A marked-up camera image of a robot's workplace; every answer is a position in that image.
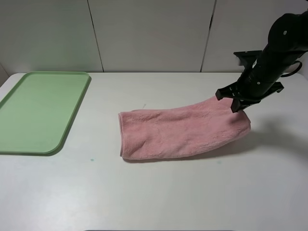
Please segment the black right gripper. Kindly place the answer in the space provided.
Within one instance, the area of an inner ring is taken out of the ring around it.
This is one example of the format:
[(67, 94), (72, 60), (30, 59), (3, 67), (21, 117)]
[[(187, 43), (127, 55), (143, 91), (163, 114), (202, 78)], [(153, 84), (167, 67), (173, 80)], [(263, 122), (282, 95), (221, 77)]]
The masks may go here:
[(281, 92), (284, 86), (277, 81), (280, 76), (271, 71), (244, 70), (236, 82), (218, 89), (216, 98), (219, 101), (223, 98), (233, 99), (231, 111), (239, 112), (249, 107), (250, 102), (259, 102), (275, 92)]

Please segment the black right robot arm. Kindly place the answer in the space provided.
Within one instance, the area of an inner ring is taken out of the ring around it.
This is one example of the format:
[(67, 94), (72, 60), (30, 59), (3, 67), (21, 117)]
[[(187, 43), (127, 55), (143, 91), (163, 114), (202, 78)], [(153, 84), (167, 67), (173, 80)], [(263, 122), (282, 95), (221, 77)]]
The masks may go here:
[(281, 92), (279, 78), (297, 73), (302, 67), (299, 58), (307, 51), (308, 13), (284, 14), (270, 28), (263, 50), (234, 53), (244, 71), (236, 82), (216, 91), (217, 100), (232, 99), (231, 110), (236, 113)]

